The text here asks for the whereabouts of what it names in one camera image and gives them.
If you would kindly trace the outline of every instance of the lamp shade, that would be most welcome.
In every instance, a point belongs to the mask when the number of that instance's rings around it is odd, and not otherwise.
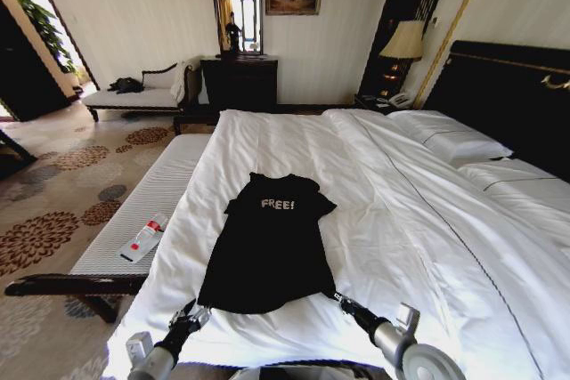
[[[423,30],[424,21],[400,21],[394,35],[380,53],[380,57],[419,60],[423,53],[421,43]]]

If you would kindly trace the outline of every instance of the green plant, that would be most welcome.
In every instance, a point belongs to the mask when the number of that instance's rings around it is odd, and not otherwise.
[[[63,42],[58,36],[61,32],[50,22],[51,18],[56,19],[55,15],[33,0],[18,0],[18,2],[36,28],[50,54],[60,66],[60,70],[63,73],[75,73],[77,70],[71,61],[71,55],[63,47]]]

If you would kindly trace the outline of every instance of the patterned carpet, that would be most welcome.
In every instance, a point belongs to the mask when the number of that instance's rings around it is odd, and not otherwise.
[[[174,138],[172,118],[102,111],[75,102],[26,123],[0,126],[38,161],[0,182],[0,288],[34,273],[67,273]],[[185,132],[211,133],[205,125]],[[130,298],[113,299],[124,313]],[[71,297],[0,296],[0,378],[95,379],[105,324]],[[173,378],[227,378],[226,370],[176,369]]]

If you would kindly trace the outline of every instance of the door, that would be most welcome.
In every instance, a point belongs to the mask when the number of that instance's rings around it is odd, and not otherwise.
[[[45,64],[0,2],[0,99],[15,119],[26,121],[69,106]]]

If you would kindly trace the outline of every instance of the mirror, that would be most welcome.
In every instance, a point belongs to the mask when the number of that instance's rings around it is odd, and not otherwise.
[[[263,53],[262,0],[214,0],[220,53]]]

